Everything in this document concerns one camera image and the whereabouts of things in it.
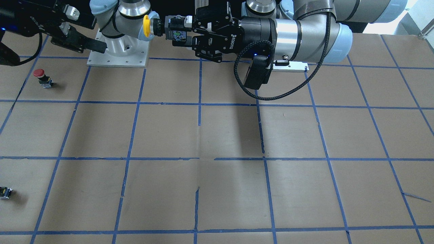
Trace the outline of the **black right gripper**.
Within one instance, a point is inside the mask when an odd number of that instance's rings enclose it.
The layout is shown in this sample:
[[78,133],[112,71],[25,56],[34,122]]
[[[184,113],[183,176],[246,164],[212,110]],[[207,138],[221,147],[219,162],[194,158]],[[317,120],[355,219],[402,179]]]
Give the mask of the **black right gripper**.
[[78,53],[103,54],[105,42],[79,33],[73,25],[94,29],[96,17],[89,0],[2,0],[1,28],[24,37],[44,33],[51,43]]

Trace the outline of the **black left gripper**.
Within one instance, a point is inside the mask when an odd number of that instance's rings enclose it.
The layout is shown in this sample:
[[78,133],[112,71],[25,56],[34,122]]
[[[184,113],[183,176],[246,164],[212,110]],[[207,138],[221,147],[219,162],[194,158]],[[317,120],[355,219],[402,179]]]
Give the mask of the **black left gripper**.
[[192,29],[197,36],[172,39],[175,47],[195,51],[197,57],[221,62],[223,54],[239,54],[255,41],[276,45],[276,23],[270,18],[232,16],[230,3],[211,3],[196,9],[194,16],[169,16],[169,29]]

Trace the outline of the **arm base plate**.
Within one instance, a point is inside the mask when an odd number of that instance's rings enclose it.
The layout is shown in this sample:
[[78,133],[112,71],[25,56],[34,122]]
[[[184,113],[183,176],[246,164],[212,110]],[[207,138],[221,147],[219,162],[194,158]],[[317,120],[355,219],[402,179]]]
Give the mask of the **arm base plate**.
[[276,60],[273,64],[273,72],[306,72],[309,71],[309,66],[306,62],[284,62]]
[[110,39],[100,32],[97,32],[96,40],[105,42],[107,49],[103,54],[91,51],[88,57],[88,66],[146,67],[149,55],[149,41],[138,40],[130,36]]

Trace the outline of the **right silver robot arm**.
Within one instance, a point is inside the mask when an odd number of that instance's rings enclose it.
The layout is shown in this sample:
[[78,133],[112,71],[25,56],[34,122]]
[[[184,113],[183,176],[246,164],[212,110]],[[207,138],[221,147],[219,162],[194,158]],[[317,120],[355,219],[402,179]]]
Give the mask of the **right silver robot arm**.
[[158,18],[148,0],[2,0],[1,36],[47,35],[56,46],[102,54],[107,45],[81,34],[76,26],[98,26],[110,40],[129,36],[147,41],[142,27],[145,15]]

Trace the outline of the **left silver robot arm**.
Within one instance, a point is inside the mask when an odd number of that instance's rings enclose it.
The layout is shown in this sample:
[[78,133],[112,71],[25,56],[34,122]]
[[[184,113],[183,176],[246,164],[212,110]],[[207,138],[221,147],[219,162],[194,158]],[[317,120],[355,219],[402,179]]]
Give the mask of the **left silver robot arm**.
[[341,62],[352,46],[350,23],[389,23],[406,0],[247,0],[236,18],[229,2],[196,9],[193,16],[167,16],[166,38],[205,60],[223,54],[242,58]]

